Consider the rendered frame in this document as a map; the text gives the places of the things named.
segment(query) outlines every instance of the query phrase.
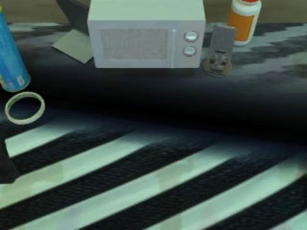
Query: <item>wall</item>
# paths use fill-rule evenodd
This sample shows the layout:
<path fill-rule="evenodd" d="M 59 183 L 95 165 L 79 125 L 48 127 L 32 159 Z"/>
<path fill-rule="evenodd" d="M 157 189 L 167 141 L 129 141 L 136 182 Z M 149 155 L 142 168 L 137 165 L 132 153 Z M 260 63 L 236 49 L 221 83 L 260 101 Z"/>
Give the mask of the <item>wall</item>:
<path fill-rule="evenodd" d="M 207 20 L 225 22 L 231 0 L 204 0 Z M 260 22 L 307 23 L 307 0 L 262 0 Z M 8 22 L 66 22 L 55 0 L 0 0 Z"/>

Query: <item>blue can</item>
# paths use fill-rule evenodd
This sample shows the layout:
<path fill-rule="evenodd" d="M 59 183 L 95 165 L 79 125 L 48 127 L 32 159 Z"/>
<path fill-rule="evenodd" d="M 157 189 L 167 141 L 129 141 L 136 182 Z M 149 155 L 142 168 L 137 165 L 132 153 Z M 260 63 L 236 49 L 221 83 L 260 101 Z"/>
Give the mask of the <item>blue can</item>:
<path fill-rule="evenodd" d="M 6 91 L 18 92 L 29 83 L 30 76 L 0 6 L 0 84 Z"/>

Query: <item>white microwave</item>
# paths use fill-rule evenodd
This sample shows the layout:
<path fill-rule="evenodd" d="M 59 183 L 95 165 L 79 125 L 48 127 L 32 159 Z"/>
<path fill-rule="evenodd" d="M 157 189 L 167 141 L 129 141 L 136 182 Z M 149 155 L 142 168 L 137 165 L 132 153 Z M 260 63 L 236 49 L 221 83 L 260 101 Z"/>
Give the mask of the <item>white microwave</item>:
<path fill-rule="evenodd" d="M 92 0 L 88 29 L 97 68 L 198 68 L 203 0 Z"/>

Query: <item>black and white striped floor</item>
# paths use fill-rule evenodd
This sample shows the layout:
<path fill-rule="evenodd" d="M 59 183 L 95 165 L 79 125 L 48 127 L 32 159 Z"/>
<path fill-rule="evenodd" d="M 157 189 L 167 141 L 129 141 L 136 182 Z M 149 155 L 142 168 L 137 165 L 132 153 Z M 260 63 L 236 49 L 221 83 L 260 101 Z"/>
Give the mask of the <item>black and white striped floor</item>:
<path fill-rule="evenodd" d="M 1 117 L 0 230 L 306 230 L 306 149 L 46 111 Z"/>

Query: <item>white ring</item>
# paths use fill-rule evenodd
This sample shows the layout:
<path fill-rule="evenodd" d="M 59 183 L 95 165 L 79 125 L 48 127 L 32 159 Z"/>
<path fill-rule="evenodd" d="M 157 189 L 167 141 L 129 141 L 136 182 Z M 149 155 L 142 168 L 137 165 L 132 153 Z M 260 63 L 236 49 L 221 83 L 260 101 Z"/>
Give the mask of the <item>white ring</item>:
<path fill-rule="evenodd" d="M 13 118 L 10 115 L 11 107 L 16 102 L 18 102 L 19 100 L 21 100 L 23 98 L 28 98 L 28 97 L 32 97 L 32 98 L 38 99 L 40 101 L 40 108 L 37 111 L 37 113 L 34 114 L 32 117 L 29 117 L 29 118 L 26 118 L 26 119 L 16 119 L 16 118 Z M 45 107 L 46 106 L 45 106 L 44 99 L 40 95 L 38 95 L 37 93 L 35 93 L 35 92 L 21 92 L 19 94 L 16 94 L 15 96 L 13 96 L 6 103 L 6 105 L 5 105 L 5 114 L 6 114 L 7 118 L 9 119 L 9 121 L 13 122 L 14 124 L 17 124 L 17 125 L 27 125 L 27 124 L 35 122 L 37 119 L 39 119 L 43 115 L 43 113 L 45 111 Z"/>

